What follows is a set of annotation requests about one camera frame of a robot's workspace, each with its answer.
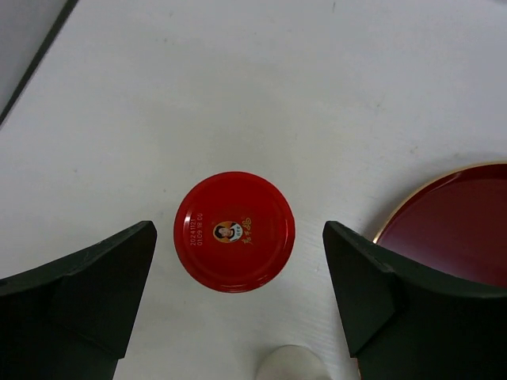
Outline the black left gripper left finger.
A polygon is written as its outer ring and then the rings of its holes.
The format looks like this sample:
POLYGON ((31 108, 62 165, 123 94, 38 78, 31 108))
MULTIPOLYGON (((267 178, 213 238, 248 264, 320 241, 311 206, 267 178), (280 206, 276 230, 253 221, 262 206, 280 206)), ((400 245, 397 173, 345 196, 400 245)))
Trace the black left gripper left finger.
POLYGON ((1 281, 3 379, 111 379, 157 240, 151 221, 1 281))

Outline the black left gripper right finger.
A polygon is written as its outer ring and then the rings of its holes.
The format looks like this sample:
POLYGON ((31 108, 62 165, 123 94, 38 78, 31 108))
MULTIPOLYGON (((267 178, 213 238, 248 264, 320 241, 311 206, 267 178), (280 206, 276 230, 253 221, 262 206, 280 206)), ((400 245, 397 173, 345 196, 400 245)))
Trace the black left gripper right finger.
POLYGON ((322 232, 363 379, 503 379, 506 292, 439 272, 335 221, 322 232))

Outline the white cap spice bottle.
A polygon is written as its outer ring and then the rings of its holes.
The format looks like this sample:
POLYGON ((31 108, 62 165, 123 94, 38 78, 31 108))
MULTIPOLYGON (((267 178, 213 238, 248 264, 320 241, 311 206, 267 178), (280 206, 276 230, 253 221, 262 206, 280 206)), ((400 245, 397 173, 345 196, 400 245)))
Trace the white cap spice bottle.
POLYGON ((310 349, 285 345, 268 354, 261 362, 256 380, 330 379, 324 362, 310 349))

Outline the red lid chili sauce jar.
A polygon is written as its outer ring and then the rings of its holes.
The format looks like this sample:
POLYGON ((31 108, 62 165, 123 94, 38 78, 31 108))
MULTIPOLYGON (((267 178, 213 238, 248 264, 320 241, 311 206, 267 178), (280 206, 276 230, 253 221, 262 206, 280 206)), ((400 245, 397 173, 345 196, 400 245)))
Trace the red lid chili sauce jar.
POLYGON ((288 262, 295 219, 266 179, 246 172, 213 175, 182 200, 173 225, 178 258, 202 285, 224 293, 264 286, 288 262))

